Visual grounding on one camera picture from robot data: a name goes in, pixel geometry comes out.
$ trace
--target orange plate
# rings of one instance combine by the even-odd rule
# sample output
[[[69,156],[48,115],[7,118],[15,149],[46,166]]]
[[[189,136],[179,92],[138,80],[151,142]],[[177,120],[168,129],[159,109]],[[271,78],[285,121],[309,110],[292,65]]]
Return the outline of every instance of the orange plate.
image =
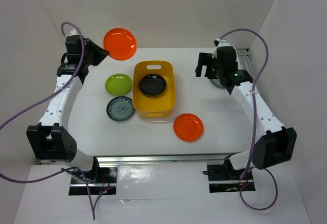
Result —
[[[123,28],[114,28],[103,38],[103,47],[115,60],[126,60],[136,52],[136,39],[132,33]]]
[[[196,115],[185,113],[175,119],[174,131],[182,141],[193,142],[203,134],[203,123]]]

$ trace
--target yellow basket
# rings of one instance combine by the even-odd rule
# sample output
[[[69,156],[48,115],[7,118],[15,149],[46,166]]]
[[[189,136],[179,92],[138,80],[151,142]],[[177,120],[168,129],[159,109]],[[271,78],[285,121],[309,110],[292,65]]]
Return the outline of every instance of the yellow basket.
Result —
[[[159,69],[148,66],[161,66]],[[158,97],[148,97],[139,90],[140,80],[148,74],[161,75],[167,83],[165,92]],[[175,105],[175,82],[173,66],[162,60],[150,60],[138,63],[134,69],[133,105],[140,118],[166,118]]]

